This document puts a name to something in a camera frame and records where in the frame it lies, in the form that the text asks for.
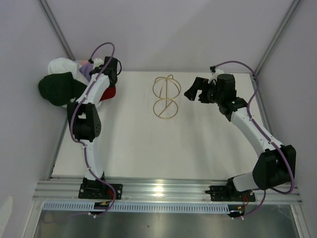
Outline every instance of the black mounting bracket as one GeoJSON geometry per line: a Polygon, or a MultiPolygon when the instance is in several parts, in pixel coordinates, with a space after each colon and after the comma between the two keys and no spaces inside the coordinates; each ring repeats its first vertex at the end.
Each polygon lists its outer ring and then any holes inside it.
{"type": "MultiPolygon", "coordinates": [[[[67,118],[70,126],[71,119],[78,103],[67,104],[67,118]]],[[[80,105],[77,114],[75,115],[73,133],[76,140],[93,140],[100,135],[101,121],[96,109],[96,105],[92,103],[80,105]],[[85,118],[79,118],[80,115],[85,114],[85,118]]]]}
{"type": "MultiPolygon", "coordinates": [[[[111,183],[116,194],[115,199],[121,200],[123,185],[119,183],[111,183]]],[[[83,183],[80,185],[78,198],[80,199],[102,199],[112,200],[113,191],[104,183],[98,180],[88,180],[83,178],[83,183]]]]}
{"type": "MultiPolygon", "coordinates": [[[[110,57],[106,56],[105,57],[105,64],[106,62],[108,62],[108,60],[110,59],[110,57]]],[[[104,75],[108,75],[109,80],[110,80],[110,88],[113,88],[115,86],[115,84],[118,81],[118,76],[117,76],[117,66],[118,66],[118,59],[116,58],[112,58],[110,63],[108,64],[107,68],[105,68],[103,70],[103,72],[101,72],[102,68],[104,67],[104,64],[95,67],[89,74],[90,76],[92,76],[95,73],[102,73],[104,75]]]]}
{"type": "Polygon", "coordinates": [[[205,193],[210,194],[212,202],[243,202],[243,195],[245,195],[249,202],[255,202],[256,197],[252,190],[229,195],[227,186],[209,186],[209,190],[205,193]]]}
{"type": "Polygon", "coordinates": [[[228,205],[230,213],[228,214],[229,217],[236,218],[244,216],[246,213],[245,209],[239,208],[240,205],[228,205]]]}

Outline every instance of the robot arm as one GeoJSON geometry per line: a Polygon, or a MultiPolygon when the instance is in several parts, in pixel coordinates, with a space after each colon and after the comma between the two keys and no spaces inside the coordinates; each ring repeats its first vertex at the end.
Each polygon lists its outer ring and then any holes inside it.
{"type": "Polygon", "coordinates": [[[273,143],[280,148],[286,157],[293,175],[295,174],[295,149],[291,145],[284,146],[263,126],[259,126],[259,128],[255,126],[254,119],[251,119],[247,112],[248,104],[244,99],[236,96],[235,78],[232,74],[224,73],[221,68],[214,68],[212,71],[214,74],[211,79],[197,77],[193,86],[184,95],[193,101],[197,91],[201,90],[199,101],[201,103],[216,103],[220,112],[245,135],[258,156],[258,161],[252,172],[228,179],[226,189],[229,196],[233,198],[235,195],[248,190],[266,190],[290,182],[286,165],[273,143]]]}
{"type": "MultiPolygon", "coordinates": [[[[117,82],[117,62],[117,59],[112,58],[105,69],[103,69],[105,65],[96,67],[91,72],[91,81],[82,96],[76,102],[67,105],[69,126],[72,118],[74,118],[72,132],[75,139],[80,141],[85,163],[89,166],[85,171],[83,183],[80,186],[79,198],[112,198],[108,193],[110,188],[105,182],[104,170],[100,163],[98,136],[102,128],[96,105],[99,103],[104,91],[108,87],[113,87],[117,82]],[[74,113],[78,105],[80,105],[78,111],[74,113]]],[[[122,190],[122,184],[111,184],[111,186],[114,188],[113,191],[122,190]]],[[[115,198],[121,199],[121,193],[116,192],[115,198]]]]}

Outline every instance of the purple cloth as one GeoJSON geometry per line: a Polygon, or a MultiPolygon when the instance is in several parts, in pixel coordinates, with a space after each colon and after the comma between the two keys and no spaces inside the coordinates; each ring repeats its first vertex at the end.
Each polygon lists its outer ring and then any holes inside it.
{"type": "Polygon", "coordinates": [[[91,76],[89,73],[93,70],[93,68],[94,65],[92,63],[87,63],[79,68],[79,72],[81,72],[85,76],[85,78],[90,82],[91,76]]]}

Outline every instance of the white cloth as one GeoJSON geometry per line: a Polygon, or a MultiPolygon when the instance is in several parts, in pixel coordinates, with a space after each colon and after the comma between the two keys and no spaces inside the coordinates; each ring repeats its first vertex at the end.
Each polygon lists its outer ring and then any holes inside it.
{"type": "Polygon", "coordinates": [[[49,74],[71,72],[74,79],[84,83],[85,85],[88,85],[88,80],[81,72],[79,72],[80,67],[80,64],[70,59],[57,58],[53,59],[49,63],[49,74]]]}
{"type": "Polygon", "coordinates": [[[101,58],[93,58],[93,61],[94,61],[94,68],[104,64],[104,61],[101,58]]]}

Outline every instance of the white wall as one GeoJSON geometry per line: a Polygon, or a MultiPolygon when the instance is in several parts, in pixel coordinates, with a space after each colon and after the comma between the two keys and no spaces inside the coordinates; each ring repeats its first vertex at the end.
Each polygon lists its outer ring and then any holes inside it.
{"type": "Polygon", "coordinates": [[[17,238],[65,120],[37,84],[64,53],[35,0],[0,1],[0,30],[0,202],[13,196],[3,237],[17,238]]]}
{"type": "Polygon", "coordinates": [[[112,41],[125,70],[193,72],[225,60],[256,67],[292,0],[48,2],[77,59],[112,41]]]}
{"type": "Polygon", "coordinates": [[[272,130],[297,150],[296,182],[317,236],[317,1],[303,1],[261,73],[272,130]]]}

